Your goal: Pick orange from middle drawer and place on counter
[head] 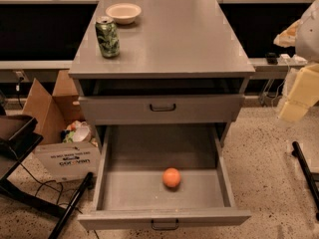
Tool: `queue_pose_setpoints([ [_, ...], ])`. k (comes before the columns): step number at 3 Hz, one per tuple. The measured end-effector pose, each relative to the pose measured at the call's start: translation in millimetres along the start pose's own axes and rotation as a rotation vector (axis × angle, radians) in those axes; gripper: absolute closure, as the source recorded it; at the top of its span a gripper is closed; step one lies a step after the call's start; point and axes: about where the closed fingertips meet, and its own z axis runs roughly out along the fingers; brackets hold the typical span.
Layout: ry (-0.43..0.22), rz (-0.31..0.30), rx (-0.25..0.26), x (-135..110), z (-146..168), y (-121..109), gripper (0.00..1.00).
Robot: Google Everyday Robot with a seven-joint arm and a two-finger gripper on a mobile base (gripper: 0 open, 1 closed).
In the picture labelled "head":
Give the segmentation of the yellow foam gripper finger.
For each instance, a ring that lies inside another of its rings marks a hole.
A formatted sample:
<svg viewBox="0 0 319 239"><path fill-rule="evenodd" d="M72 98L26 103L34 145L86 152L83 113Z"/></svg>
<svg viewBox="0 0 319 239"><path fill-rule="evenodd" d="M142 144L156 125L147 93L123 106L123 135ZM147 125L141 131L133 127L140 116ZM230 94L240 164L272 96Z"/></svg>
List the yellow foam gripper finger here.
<svg viewBox="0 0 319 239"><path fill-rule="evenodd" d="M287 122L301 120L319 101L319 64L310 64L296 73L296 78L278 117Z"/></svg>
<svg viewBox="0 0 319 239"><path fill-rule="evenodd" d="M283 47L283 48L294 47L296 32L297 32L299 23L300 23L299 20L292 23L287 29L285 29L283 32L281 32L275 37L273 43L276 46Z"/></svg>

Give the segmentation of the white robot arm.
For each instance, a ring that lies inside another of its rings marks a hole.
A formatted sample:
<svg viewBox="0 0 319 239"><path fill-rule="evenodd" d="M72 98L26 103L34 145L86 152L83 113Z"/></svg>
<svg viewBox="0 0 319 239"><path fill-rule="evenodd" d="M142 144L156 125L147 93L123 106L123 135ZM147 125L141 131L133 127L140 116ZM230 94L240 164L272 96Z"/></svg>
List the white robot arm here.
<svg viewBox="0 0 319 239"><path fill-rule="evenodd" d="M319 101L319 0L278 34L273 43L284 48L294 46L296 55L307 61L297 72L278 115L281 120L296 122Z"/></svg>

